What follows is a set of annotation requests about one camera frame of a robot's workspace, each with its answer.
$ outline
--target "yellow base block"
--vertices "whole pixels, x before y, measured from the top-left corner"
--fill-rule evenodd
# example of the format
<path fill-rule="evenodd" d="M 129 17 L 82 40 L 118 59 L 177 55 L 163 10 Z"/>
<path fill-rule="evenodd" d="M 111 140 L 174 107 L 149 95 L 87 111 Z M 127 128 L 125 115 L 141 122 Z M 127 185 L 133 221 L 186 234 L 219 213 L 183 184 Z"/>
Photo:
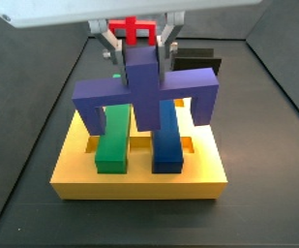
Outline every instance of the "yellow base block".
<path fill-rule="evenodd" d="M 194 127 L 190 111 L 177 108 L 181 135 L 193 143 L 185 149 L 181 174 L 153 174 L 151 154 L 129 149 L 127 174 L 98 174 L 95 153 L 86 153 L 89 133 L 78 112 L 74 114 L 51 185 L 66 200 L 173 200 L 218 199 L 227 185 L 210 126 Z M 146 137 L 131 128 L 131 137 Z"/>

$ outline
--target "block structure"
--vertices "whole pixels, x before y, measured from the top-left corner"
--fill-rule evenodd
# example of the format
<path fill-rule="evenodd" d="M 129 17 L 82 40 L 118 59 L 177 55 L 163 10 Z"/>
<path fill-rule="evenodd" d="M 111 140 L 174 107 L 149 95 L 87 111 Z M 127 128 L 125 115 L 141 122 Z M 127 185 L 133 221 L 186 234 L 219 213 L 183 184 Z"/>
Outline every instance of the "block structure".
<path fill-rule="evenodd" d="M 211 68 L 166 73 L 159 82 L 155 47 L 147 46 L 126 50 L 126 72 L 129 85 L 121 78 L 75 84 L 73 102 L 91 136 L 106 133 L 103 106 L 133 104 L 139 131 L 153 131 L 161 128 L 159 101 L 187 97 L 194 125 L 209 125 L 219 87 Z"/>
<path fill-rule="evenodd" d="M 161 101 L 161 130 L 151 132 L 153 173 L 182 173 L 185 157 L 173 100 Z"/>
<path fill-rule="evenodd" d="M 137 44 L 137 30 L 147 29 L 150 31 L 149 45 L 155 45 L 155 21 L 137 20 L 135 16 L 129 16 L 125 20 L 113 19 L 109 21 L 109 29 L 115 34 L 115 29 L 126 30 L 126 44 L 133 46 Z"/>
<path fill-rule="evenodd" d="M 185 152 L 183 173 L 151 173 L 151 150 L 129 150 L 127 174 L 98 173 L 95 153 L 86 153 L 89 133 L 74 114 L 51 185 L 65 200 L 218 199 L 227 185 L 210 126 L 195 127 L 187 108 L 177 108 L 182 137 L 193 140 L 194 152 Z M 149 138 L 131 123 L 131 138 Z"/>

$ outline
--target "blue block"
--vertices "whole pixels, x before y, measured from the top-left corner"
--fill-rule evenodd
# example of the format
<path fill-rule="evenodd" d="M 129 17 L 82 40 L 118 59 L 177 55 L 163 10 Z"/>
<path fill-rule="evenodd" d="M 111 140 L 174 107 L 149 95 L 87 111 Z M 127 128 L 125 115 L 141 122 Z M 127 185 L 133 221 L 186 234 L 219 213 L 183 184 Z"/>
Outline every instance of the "blue block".
<path fill-rule="evenodd" d="M 153 173 L 182 173 L 185 157 L 173 100 L 161 101 L 161 130 L 151 132 Z"/>

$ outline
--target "dark floor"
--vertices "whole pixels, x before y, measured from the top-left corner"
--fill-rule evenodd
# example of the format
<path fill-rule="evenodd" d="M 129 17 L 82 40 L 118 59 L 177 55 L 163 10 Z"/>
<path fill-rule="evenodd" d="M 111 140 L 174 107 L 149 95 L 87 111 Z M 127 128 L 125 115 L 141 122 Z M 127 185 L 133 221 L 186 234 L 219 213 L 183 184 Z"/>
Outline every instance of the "dark floor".
<path fill-rule="evenodd" d="M 245 42 L 181 41 L 223 58 L 211 122 L 230 180 L 217 201 L 62 201 L 50 177 L 74 83 L 117 69 L 91 40 L 0 218 L 0 245 L 299 245 L 299 113 Z"/>

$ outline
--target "red block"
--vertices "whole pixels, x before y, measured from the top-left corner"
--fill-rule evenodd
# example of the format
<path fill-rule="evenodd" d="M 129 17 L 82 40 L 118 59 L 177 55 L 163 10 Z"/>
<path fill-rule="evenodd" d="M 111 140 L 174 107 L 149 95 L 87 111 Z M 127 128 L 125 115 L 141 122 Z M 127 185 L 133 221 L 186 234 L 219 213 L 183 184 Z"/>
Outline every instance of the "red block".
<path fill-rule="evenodd" d="M 155 21 L 153 20 L 137 20 L 135 16 L 126 17 L 125 20 L 113 19 L 109 21 L 109 29 L 113 34 L 115 34 L 115 29 L 126 30 L 126 44 L 135 45 L 137 44 L 137 30 L 138 29 L 149 29 L 150 31 L 150 46 L 155 45 Z"/>

